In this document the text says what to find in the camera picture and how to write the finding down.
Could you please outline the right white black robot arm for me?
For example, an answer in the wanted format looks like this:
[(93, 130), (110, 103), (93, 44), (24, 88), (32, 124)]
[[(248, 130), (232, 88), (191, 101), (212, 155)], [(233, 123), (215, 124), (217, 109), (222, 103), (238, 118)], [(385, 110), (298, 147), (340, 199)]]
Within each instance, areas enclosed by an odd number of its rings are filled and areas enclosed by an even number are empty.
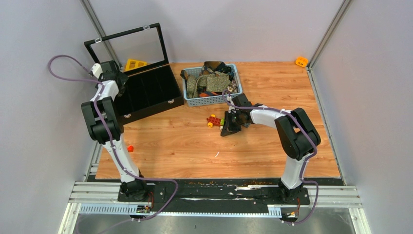
[(303, 187), (303, 173), (308, 159), (317, 153), (321, 138), (307, 113), (302, 108), (292, 111), (252, 104), (245, 94), (231, 97), (228, 90), (222, 94), (229, 106), (225, 112), (221, 136), (241, 131), (242, 127), (261, 124), (278, 132), (281, 146), (287, 155), (285, 169), (278, 183), (277, 196), (283, 203), (295, 200)]

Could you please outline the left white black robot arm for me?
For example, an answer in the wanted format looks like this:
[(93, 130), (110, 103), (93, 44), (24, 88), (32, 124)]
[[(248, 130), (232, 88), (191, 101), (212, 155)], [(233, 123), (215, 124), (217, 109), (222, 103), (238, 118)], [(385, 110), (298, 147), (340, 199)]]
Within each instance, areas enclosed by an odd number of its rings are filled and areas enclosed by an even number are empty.
[(115, 163), (121, 181), (118, 200), (144, 201), (149, 188), (127, 150), (124, 126), (114, 103), (124, 92), (128, 76), (113, 60), (94, 64), (91, 75), (96, 78), (96, 94), (81, 104), (90, 137), (106, 149)]

